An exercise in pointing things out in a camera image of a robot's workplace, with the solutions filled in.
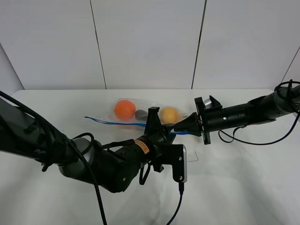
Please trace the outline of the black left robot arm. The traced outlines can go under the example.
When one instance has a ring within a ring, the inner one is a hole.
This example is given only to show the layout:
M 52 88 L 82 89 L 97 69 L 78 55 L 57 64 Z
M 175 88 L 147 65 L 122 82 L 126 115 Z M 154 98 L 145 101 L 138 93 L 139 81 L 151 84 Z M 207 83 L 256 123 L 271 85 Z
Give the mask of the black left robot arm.
M 161 124 L 157 109 L 149 112 L 142 136 L 102 145 L 90 133 L 67 138 L 39 114 L 1 93 L 0 149 L 40 162 L 43 171 L 55 164 L 66 177 L 119 193 L 135 176 L 145 179 L 151 165 L 160 172 L 173 161 L 175 135 Z

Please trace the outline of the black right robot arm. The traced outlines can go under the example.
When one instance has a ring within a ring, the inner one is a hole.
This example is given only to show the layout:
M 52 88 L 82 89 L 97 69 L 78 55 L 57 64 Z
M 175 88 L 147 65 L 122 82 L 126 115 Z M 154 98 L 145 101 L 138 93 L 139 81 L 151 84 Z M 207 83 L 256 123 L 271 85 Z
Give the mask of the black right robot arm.
M 224 108 L 213 96 L 195 98 L 197 111 L 174 126 L 175 132 L 187 132 L 203 137 L 210 144 L 210 133 L 229 128 L 244 128 L 275 121 L 300 112 L 300 83 L 290 80 L 279 84 L 274 92 L 245 104 Z

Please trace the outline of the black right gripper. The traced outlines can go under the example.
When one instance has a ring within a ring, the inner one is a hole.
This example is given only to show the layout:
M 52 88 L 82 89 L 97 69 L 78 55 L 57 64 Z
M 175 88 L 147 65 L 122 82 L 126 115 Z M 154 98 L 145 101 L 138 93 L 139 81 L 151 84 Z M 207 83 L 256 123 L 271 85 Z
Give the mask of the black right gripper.
M 244 104 L 220 109 L 205 109 L 203 99 L 195 98 L 197 113 L 194 112 L 174 125 L 175 132 L 187 132 L 188 135 L 203 136 L 204 144 L 210 144 L 210 133 L 228 128 L 246 125 L 246 107 Z

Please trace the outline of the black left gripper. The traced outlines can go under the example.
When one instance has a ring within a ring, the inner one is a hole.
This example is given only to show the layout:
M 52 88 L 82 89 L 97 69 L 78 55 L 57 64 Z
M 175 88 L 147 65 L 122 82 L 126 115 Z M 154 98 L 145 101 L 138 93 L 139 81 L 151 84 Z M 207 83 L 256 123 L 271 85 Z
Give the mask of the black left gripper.
M 173 143 L 175 134 L 172 132 L 173 124 L 161 124 L 158 112 L 159 107 L 148 109 L 144 134 L 135 140 L 135 144 L 147 156 L 146 162 L 153 165 L 154 171 L 160 173 L 164 169 L 161 163 L 163 145 Z

